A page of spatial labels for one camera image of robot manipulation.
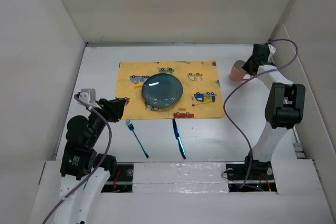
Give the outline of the pink ceramic mug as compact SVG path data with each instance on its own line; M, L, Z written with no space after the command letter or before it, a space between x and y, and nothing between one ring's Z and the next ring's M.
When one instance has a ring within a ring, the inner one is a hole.
M245 81L251 78L251 75L243 69L245 63L243 60L235 61L229 75L232 81Z

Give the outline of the yellow vehicle print cloth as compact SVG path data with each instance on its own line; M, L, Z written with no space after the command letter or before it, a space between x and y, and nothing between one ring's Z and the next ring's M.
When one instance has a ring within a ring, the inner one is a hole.
M167 74L182 84L180 100L170 108L150 105L142 96L142 87L149 77ZM215 60L121 62L116 98L126 99L123 119L210 119L222 118L223 98Z

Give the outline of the dark teal ceramic plate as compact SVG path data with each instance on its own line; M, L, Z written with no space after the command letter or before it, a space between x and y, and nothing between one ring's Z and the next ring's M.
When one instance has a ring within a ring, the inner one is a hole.
M166 109L174 106L182 98L183 86L177 77L167 73L158 73L145 81L141 94L148 105Z

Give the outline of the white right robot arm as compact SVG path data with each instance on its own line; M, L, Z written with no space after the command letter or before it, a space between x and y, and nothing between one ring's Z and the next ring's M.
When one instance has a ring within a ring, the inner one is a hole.
M270 58L276 49L270 44L254 44L252 54L242 68L260 80L268 89L265 107L266 124L251 149L252 161L243 165L243 173L254 179L261 174L259 163L268 163L282 137L303 118L305 86L288 80Z

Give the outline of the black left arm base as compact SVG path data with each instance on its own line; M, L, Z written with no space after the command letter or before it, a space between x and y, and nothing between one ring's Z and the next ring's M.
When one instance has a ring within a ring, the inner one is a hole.
M116 172L108 179L102 193L131 193L133 191L133 163L117 163Z

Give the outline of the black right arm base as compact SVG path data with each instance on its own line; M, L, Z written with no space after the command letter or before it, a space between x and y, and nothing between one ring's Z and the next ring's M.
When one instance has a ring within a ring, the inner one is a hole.
M246 156L243 162L226 163L221 176L227 180L230 193L277 192L271 162L250 162Z

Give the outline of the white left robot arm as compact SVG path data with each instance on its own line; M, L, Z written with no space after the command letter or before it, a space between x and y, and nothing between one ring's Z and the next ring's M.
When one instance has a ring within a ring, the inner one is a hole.
M108 180L117 175L117 161L107 152L99 154L94 146L102 131L107 128L111 146L110 124L119 122L123 116L125 99L100 99L93 103L83 98L75 100L83 105L90 115L74 116L67 124L66 146L60 173L59 202L49 213L54 223L87 223L92 204L98 198Z

